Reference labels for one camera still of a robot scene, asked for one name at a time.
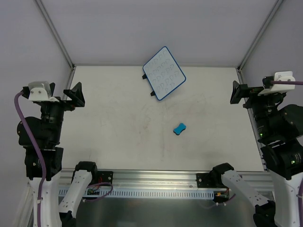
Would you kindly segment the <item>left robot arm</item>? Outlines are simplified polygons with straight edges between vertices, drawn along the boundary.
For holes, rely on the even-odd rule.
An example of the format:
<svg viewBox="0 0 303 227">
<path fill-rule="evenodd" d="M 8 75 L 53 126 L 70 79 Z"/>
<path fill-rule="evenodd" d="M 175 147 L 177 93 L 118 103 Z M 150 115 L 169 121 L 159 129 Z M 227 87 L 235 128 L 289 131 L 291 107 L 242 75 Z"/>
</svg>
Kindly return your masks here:
<svg viewBox="0 0 303 227">
<path fill-rule="evenodd" d="M 26 151 L 26 176 L 33 193 L 35 227 L 74 227 L 76 214 L 85 190 L 98 181 L 95 162 L 80 161 L 73 171 L 71 185 L 59 201 L 63 148 L 59 146 L 64 113 L 84 107 L 82 83 L 65 89 L 68 97 L 54 96 L 55 83 L 35 81 L 14 97 L 20 117 L 18 143 Z"/>
</svg>

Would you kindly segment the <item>blue framed whiteboard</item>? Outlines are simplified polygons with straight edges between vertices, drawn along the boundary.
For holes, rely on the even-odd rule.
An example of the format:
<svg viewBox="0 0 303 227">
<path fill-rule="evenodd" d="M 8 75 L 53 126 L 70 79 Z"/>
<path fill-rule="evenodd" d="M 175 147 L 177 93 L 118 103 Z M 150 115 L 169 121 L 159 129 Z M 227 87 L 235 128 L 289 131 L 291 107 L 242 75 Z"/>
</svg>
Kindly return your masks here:
<svg viewBox="0 0 303 227">
<path fill-rule="evenodd" d="M 159 101 L 166 98 L 187 80 L 166 46 L 162 47 L 143 65 L 143 72 Z"/>
</svg>

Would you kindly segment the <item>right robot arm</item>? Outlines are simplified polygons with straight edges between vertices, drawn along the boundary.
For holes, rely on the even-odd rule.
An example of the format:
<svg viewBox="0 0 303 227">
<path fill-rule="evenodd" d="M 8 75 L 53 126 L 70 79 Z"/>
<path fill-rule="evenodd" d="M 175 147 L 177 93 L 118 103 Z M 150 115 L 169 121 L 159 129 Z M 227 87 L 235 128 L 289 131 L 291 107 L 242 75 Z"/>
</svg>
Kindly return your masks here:
<svg viewBox="0 0 303 227">
<path fill-rule="evenodd" d="M 287 105 L 279 108 L 286 96 L 282 81 L 265 82 L 261 87 L 248 87 L 233 82 L 231 104 L 245 98 L 256 122 L 261 152 L 272 177 L 274 200 L 259 194 L 234 168 L 223 163 L 210 172 L 216 187 L 227 187 L 253 210 L 258 227 L 300 227 L 303 224 L 303 147 L 298 138 L 303 134 L 303 108 Z"/>
</svg>

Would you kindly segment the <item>blue whiteboard eraser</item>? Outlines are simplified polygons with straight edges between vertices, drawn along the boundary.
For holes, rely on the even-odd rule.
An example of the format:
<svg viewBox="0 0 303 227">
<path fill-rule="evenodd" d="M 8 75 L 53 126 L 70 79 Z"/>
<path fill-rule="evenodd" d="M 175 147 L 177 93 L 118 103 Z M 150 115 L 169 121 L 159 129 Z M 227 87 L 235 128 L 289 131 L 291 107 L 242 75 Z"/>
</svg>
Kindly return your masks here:
<svg viewBox="0 0 303 227">
<path fill-rule="evenodd" d="M 180 135 L 185 129 L 186 129 L 186 125 L 183 123 L 180 123 L 176 128 L 173 129 L 173 132 L 176 135 Z"/>
</svg>

